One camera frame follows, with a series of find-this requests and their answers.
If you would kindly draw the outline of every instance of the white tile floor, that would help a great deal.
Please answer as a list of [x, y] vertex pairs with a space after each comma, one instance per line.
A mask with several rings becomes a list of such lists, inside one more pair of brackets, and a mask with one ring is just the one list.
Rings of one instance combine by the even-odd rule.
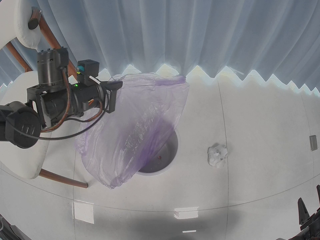
[[[164, 65], [158, 74], [175, 70]], [[212, 79], [197, 67], [187, 81], [179, 153], [169, 170], [134, 175], [110, 190], [85, 170], [73, 140], [52, 141], [43, 168], [89, 188], [25, 180], [2, 165], [0, 214], [32, 240], [293, 237], [298, 198], [310, 214], [319, 207], [320, 149], [310, 151], [309, 136], [320, 136], [320, 98], [281, 86], [276, 77], [265, 83], [254, 72], [241, 82], [229, 69]], [[54, 134], [75, 131], [68, 123]], [[215, 143], [229, 151], [220, 169], [207, 163]], [[177, 208], [192, 218], [177, 219]]]

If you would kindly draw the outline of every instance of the robotic arm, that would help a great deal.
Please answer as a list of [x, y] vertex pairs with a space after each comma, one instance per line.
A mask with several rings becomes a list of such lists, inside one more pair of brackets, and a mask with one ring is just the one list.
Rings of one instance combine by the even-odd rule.
[[[91, 122], [101, 115], [95, 124], [105, 112], [115, 110], [117, 90], [122, 87], [122, 82], [100, 82], [96, 79], [99, 63], [87, 59], [78, 62], [78, 83], [70, 85], [68, 63], [66, 48], [38, 53], [39, 84], [27, 89], [28, 102], [13, 101], [0, 106], [0, 141], [10, 141], [26, 149], [35, 145], [38, 139], [70, 138], [82, 132], [61, 138], [41, 138], [40, 133], [56, 130], [65, 120]], [[97, 107], [100, 108], [98, 114], [88, 120], [71, 118], [82, 117], [86, 110]]]

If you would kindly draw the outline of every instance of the curtain fold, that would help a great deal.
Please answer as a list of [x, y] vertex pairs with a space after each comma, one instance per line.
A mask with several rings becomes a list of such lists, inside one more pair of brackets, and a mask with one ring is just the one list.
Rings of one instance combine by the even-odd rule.
[[[200, 66], [215, 77], [225, 66], [243, 80], [256, 70], [287, 84], [320, 88], [319, 0], [31, 0], [71, 61], [93, 59], [110, 75], [164, 63], [181, 74]], [[36, 70], [36, 50], [14, 46]], [[49, 47], [44, 38], [38, 50]], [[22, 71], [4, 48], [0, 82]]]

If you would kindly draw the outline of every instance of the white cushion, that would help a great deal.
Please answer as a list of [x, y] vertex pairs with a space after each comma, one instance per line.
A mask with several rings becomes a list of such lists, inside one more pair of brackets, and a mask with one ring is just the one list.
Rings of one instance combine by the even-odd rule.
[[15, 37], [24, 46], [37, 49], [40, 42], [41, 31], [28, 28], [28, 22], [32, 15], [29, 0], [2, 0], [0, 2], [0, 49]]
[[[8, 86], [8, 90], [2, 98], [1, 105], [12, 101], [27, 102], [27, 88], [38, 84], [36, 71], [21, 74]], [[42, 133], [42, 137], [50, 137], [51, 133]], [[48, 140], [38, 140], [37, 143], [27, 149], [14, 146], [10, 142], [0, 142], [0, 161], [15, 174], [26, 178], [36, 178], [41, 170], [46, 152]]]

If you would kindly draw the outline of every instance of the small debris in trash can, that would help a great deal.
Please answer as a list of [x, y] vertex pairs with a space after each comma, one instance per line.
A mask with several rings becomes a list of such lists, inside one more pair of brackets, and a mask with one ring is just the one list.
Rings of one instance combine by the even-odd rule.
[[225, 145], [218, 145], [208, 148], [208, 163], [217, 168], [223, 167], [226, 163], [225, 158], [228, 155], [227, 147]]

